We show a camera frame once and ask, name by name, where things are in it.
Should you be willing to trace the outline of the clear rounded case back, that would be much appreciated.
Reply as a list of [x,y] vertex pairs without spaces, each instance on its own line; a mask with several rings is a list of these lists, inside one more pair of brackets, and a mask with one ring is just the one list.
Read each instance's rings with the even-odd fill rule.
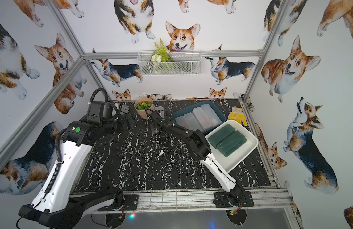
[[164,108],[162,106],[155,107],[154,111],[156,111],[160,117],[165,117]]

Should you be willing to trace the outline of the clear rounded case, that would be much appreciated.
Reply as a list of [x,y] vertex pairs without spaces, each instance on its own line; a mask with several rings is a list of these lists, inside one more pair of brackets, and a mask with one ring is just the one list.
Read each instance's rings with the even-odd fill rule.
[[201,109],[206,114],[207,118],[209,119],[209,121],[212,123],[214,127],[222,123],[220,118],[217,116],[216,112],[211,108],[209,104],[203,104],[201,106]]
[[164,108],[162,106],[155,107],[154,111],[156,111],[160,117],[165,117]]

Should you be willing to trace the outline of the clear case with pink item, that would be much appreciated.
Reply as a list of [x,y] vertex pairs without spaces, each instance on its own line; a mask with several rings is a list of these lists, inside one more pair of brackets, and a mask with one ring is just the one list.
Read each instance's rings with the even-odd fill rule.
[[211,127],[213,127],[212,122],[209,120],[208,116],[205,114],[205,112],[202,110],[201,107],[194,108],[192,110],[192,113],[198,120],[199,124],[203,128],[203,130],[207,130]]

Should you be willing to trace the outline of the dark green case with pens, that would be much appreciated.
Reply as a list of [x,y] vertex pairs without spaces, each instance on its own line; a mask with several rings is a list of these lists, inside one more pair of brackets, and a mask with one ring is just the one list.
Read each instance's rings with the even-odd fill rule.
[[231,125],[227,124],[227,125],[223,126],[221,129],[219,129],[217,132],[212,134],[208,138],[208,141],[214,148],[217,148],[219,143],[221,143],[224,139],[226,139],[228,136],[230,136],[234,132],[235,132],[235,128],[232,127]]

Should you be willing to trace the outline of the clear rounded case front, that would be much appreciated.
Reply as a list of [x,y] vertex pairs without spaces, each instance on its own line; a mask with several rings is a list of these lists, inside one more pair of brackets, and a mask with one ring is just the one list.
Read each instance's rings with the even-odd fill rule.
[[209,119],[209,121],[212,123],[214,127],[222,123],[220,118],[217,116],[216,112],[211,108],[209,104],[203,104],[201,106],[201,109],[206,114],[207,118]]

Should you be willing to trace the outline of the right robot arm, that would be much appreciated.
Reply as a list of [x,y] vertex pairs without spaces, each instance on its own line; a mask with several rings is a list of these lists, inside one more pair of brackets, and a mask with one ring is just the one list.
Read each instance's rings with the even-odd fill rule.
[[215,204],[223,206],[238,206],[240,204],[244,196],[244,188],[219,164],[200,130],[186,129],[171,119],[162,118],[158,111],[148,109],[146,114],[156,129],[183,141],[188,149],[188,154],[195,161],[203,164],[217,179],[226,197],[223,200],[214,201]]

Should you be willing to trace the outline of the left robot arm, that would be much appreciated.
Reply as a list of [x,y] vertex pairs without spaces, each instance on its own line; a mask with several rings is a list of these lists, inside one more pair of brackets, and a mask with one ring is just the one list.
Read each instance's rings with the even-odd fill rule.
[[82,197],[70,197],[72,187],[94,144],[107,135],[131,130],[131,114],[105,121],[102,125],[73,121],[55,140],[57,160],[44,189],[31,204],[23,205],[20,218],[36,221],[52,229],[72,229],[82,217],[100,208],[122,209],[125,198],[119,188],[108,187]]

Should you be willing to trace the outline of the teal storage box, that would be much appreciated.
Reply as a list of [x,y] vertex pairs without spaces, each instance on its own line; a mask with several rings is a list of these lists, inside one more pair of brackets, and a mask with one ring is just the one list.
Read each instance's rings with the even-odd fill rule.
[[[179,116],[183,116],[185,115],[186,113],[190,113],[192,112],[192,110],[194,108],[197,108],[197,107],[201,107],[203,104],[209,104],[211,106],[211,108],[216,112],[217,116],[220,118],[220,120],[222,121],[222,123],[224,123],[225,121],[227,121],[227,118],[225,117],[224,113],[211,101],[207,100],[207,101],[203,101],[203,102],[199,102],[199,103],[196,103],[194,105],[191,105],[191,106],[188,106],[184,109],[181,109],[181,110],[178,110],[176,111],[173,115],[172,115],[172,120],[174,122],[176,122],[176,118],[179,117]],[[220,125],[218,126],[213,126],[207,130],[203,130],[202,133],[204,134],[204,136],[206,136],[207,134],[209,134],[211,131],[213,131],[214,129],[216,129],[217,127],[219,127]]]

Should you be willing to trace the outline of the white storage box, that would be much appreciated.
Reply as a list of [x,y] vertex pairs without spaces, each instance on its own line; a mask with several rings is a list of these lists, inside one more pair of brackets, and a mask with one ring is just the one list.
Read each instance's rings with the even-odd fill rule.
[[241,132],[247,139],[247,142],[245,142],[239,149],[234,151],[228,157],[225,157],[219,150],[211,146],[211,152],[214,155],[215,159],[228,173],[230,173],[257,147],[259,142],[255,135],[252,134],[249,130],[247,130],[244,126],[242,126],[240,123],[235,120],[227,120],[205,136],[209,144],[211,144],[209,138],[226,125],[231,125],[233,128],[235,128],[235,130]]

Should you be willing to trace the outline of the grey work glove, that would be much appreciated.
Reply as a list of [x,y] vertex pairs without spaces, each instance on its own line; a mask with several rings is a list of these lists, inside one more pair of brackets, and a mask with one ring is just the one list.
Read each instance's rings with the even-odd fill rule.
[[120,104],[118,111],[119,111],[120,115],[125,115],[125,114],[129,113],[129,106]]

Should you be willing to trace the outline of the pink pot with green plant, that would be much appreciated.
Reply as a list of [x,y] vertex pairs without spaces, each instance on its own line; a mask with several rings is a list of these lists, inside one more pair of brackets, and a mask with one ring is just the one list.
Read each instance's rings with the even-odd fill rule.
[[148,116],[154,111],[154,103],[150,98],[140,98],[135,102],[135,109],[143,119],[148,119]]

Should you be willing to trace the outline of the artificial fern with flower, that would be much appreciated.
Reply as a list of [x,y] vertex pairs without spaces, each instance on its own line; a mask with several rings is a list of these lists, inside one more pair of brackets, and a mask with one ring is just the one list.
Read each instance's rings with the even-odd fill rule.
[[159,44],[157,44],[156,42],[154,42],[154,44],[156,49],[151,55],[150,61],[153,64],[154,72],[160,73],[160,71],[164,68],[161,63],[171,62],[169,55],[170,50],[165,46],[162,39],[159,39]]

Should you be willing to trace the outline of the yellow work glove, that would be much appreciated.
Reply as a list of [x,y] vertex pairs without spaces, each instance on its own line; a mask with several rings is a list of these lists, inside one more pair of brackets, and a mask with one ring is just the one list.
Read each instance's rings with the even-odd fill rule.
[[232,111],[229,113],[228,120],[235,120],[243,126],[248,126],[245,114],[242,108],[233,107]]

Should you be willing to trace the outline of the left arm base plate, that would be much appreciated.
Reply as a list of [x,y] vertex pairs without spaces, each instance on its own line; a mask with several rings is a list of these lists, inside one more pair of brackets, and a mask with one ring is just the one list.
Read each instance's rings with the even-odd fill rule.
[[111,205],[100,208],[98,211],[134,211],[137,209],[138,199],[138,195],[118,195]]

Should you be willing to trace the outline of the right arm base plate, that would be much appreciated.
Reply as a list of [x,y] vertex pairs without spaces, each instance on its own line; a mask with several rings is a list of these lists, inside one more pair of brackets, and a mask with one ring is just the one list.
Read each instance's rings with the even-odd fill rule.
[[234,208],[239,207],[254,207],[254,201],[252,194],[248,191],[245,191],[239,201],[236,201],[232,194],[227,192],[215,192],[213,204],[216,208]]

